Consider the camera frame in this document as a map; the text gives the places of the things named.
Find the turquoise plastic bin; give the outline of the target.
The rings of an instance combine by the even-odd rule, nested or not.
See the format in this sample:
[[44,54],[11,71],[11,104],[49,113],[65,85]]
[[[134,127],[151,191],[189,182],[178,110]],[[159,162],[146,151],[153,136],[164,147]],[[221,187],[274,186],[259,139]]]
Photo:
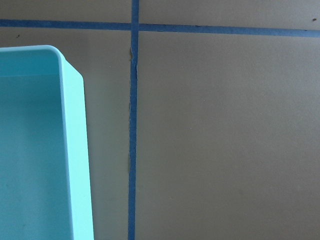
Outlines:
[[84,81],[51,45],[0,50],[0,237],[94,238]]

